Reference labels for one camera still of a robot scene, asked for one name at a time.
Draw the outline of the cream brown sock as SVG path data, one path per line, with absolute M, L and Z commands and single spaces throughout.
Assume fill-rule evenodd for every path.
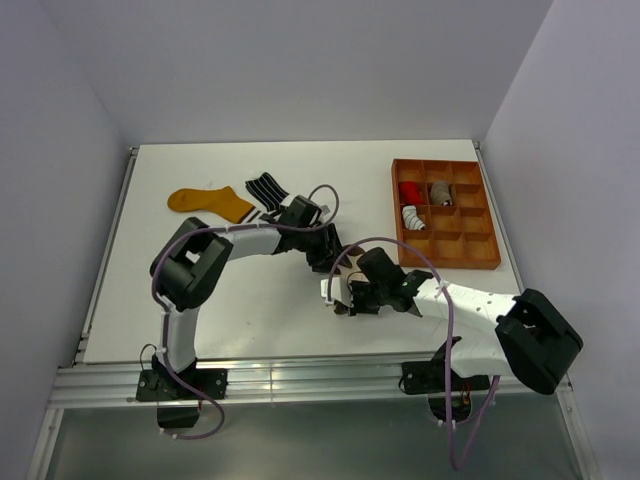
M 361 272 L 360 267 L 357 265 L 357 260 L 365 253 L 364 249 L 360 246 L 352 247 L 349 249 L 345 257 L 340 261 L 336 268 L 335 275 L 333 277 L 343 277 L 347 280 L 349 288 L 352 294 L 352 306 L 346 307 L 341 304 L 333 305 L 333 312 L 337 316 L 349 315 L 350 309 L 353 307 L 353 286 L 354 281 L 366 280 L 366 276 Z

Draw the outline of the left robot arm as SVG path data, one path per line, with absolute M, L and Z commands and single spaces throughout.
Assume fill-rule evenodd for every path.
M 152 357 L 156 388 L 172 399 L 202 390 L 196 385 L 198 315 L 229 262 L 298 251 L 313 272 L 327 273 L 343 250 L 333 222 L 324 222 L 321 207 L 301 195 L 277 215 L 255 213 L 229 227 L 184 220 L 150 267 L 152 298 L 164 311 Z

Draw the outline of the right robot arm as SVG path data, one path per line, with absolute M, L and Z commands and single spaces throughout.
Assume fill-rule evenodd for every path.
M 406 273 L 381 248 L 356 260 L 363 281 L 352 281 L 349 313 L 381 307 L 420 318 L 452 319 L 474 338 L 454 334 L 451 355 L 433 365 L 435 383 L 457 388 L 467 378 L 512 376 L 536 393 L 555 392 L 584 342 L 549 299 L 526 289 L 497 294 L 438 281 L 430 272 Z

